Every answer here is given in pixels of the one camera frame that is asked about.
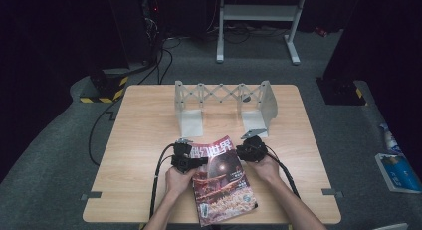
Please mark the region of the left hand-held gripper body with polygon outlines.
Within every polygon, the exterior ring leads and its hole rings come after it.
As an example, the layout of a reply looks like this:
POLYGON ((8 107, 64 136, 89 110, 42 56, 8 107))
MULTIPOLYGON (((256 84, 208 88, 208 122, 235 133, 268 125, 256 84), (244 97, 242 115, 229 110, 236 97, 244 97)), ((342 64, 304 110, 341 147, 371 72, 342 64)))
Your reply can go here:
POLYGON ((190 157, 192 146, 191 140, 180 138, 173 144, 174 154, 171 156, 171 164, 181 173, 200 166, 199 159, 190 157))

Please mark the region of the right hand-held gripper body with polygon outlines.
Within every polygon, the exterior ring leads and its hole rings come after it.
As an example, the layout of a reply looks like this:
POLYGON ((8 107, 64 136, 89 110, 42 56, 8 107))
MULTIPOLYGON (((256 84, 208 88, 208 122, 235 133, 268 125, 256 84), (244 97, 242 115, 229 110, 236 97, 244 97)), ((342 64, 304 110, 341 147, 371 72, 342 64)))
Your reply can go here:
POLYGON ((266 132, 264 128, 248 130, 241 139, 248 151, 248 157, 244 161, 259 162, 268 153, 266 145, 262 142, 260 134, 266 132))

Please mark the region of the expandable grey metal book rack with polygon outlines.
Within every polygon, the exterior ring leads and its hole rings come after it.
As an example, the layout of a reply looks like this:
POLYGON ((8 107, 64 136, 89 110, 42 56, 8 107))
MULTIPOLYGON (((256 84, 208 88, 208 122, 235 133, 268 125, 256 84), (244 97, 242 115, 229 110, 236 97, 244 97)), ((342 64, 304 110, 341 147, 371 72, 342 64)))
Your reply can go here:
POLYGON ((242 121, 245 134, 267 137, 270 122, 278 115, 278 103, 269 81, 259 85, 184 85, 174 84, 174 108, 181 137, 204 134, 204 119, 210 108, 234 108, 230 116, 242 121))

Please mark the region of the red illustrated magazine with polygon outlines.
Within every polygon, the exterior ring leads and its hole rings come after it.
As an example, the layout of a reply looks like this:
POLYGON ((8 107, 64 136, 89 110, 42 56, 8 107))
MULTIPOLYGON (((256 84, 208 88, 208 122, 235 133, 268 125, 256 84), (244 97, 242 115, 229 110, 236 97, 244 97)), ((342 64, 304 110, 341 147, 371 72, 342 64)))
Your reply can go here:
POLYGON ((190 157, 208 158, 192 178, 199 224, 209 226, 258 207, 246 172, 229 136, 213 143, 193 143, 190 157))

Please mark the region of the person's right hand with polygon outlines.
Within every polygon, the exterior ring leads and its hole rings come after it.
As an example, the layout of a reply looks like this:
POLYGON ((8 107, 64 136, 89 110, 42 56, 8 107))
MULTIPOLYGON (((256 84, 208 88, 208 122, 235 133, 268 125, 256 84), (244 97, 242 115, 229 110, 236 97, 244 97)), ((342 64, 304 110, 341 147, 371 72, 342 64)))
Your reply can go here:
POLYGON ((269 156, 265 156, 259 162, 248 162, 247 165, 266 183, 273 183, 280 180, 279 166, 269 156))

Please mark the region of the person's left hand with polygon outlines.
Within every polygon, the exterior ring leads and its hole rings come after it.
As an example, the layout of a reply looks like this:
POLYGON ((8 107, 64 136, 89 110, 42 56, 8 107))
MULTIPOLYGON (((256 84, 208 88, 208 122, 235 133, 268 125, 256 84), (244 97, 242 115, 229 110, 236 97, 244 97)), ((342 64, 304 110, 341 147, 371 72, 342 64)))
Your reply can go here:
POLYGON ((196 169, 181 173, 175 167, 170 167, 165 174, 166 194, 173 198, 178 198, 190 185, 195 173, 196 169))

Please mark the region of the black box with hazard stripes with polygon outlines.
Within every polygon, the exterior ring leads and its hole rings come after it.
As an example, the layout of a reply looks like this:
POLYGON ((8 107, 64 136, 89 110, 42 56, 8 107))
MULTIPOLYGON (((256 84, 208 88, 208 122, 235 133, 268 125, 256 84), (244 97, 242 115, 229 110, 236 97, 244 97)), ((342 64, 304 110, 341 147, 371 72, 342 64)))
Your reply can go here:
POLYGON ((366 106, 362 91, 354 82, 316 78, 319 91, 327 105, 366 106))
POLYGON ((80 93, 82 103, 113 103, 123 94, 128 76, 107 75, 104 71, 95 71, 89 75, 86 85, 80 93))

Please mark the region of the dark equipment rack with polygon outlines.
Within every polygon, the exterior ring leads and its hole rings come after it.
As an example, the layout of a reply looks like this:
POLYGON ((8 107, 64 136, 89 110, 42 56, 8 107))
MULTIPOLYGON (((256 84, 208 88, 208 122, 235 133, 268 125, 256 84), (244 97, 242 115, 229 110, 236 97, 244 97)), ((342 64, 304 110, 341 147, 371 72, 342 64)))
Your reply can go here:
POLYGON ((150 52, 146 64, 151 66, 161 49, 165 25, 162 14, 162 0, 139 0, 142 17, 144 19, 147 38, 147 50, 150 52))

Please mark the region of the blue and white packet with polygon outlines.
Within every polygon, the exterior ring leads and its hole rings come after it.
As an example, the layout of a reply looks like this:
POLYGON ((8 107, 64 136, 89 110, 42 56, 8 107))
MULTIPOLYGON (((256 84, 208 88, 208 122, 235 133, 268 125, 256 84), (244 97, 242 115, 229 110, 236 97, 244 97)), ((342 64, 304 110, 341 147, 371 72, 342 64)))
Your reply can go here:
POLYGON ((388 125, 386 123, 382 123, 380 127, 382 128, 384 132, 384 140, 385 140, 387 150, 395 154, 401 154, 402 150, 399 147, 392 132, 390 131, 388 125))

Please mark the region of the white metal stand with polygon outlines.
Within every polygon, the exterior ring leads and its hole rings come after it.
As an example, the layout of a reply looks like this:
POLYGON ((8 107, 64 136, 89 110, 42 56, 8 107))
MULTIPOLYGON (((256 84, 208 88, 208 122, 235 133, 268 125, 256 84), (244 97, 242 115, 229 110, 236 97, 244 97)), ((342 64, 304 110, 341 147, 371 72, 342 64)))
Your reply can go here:
POLYGON ((290 32, 284 36, 291 61, 294 65, 301 63, 294 38, 302 16, 306 0, 299 0, 297 5, 238 5, 219 1, 218 39, 216 62, 224 62, 224 22, 225 21, 274 21, 290 22, 290 32))

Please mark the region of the blue white package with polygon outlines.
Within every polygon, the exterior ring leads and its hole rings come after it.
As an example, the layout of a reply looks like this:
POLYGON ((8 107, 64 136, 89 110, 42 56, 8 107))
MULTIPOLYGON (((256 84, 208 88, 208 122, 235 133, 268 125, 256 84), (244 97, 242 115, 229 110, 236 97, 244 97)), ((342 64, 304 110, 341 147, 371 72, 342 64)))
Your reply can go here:
POLYGON ((378 153, 375 161, 390 191, 422 193, 422 183, 404 156, 378 153))

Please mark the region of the white flat object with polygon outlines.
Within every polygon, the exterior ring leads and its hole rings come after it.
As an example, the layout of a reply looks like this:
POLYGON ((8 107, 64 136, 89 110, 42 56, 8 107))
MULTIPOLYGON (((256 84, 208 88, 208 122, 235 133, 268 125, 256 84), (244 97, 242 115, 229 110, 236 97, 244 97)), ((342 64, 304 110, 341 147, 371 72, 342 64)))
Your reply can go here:
POLYGON ((372 230, 408 230, 408 227, 409 227, 408 223, 397 223, 397 224, 374 228, 372 230))

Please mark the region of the grey table bracket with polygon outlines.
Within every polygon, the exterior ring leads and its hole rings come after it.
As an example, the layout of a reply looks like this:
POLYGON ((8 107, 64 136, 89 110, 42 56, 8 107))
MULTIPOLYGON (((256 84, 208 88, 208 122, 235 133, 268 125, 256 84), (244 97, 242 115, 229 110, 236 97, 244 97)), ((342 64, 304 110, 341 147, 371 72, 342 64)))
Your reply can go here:
POLYGON ((322 192, 322 195, 334 196, 336 199, 339 199, 339 198, 343 198, 344 197, 342 191, 337 191, 337 190, 335 190, 333 188, 330 188, 330 189, 324 188, 324 189, 321 190, 321 192, 322 192))
POLYGON ((90 198, 101 198, 101 197, 102 197, 102 193, 100 191, 94 191, 94 192, 83 193, 80 200, 87 201, 90 198))

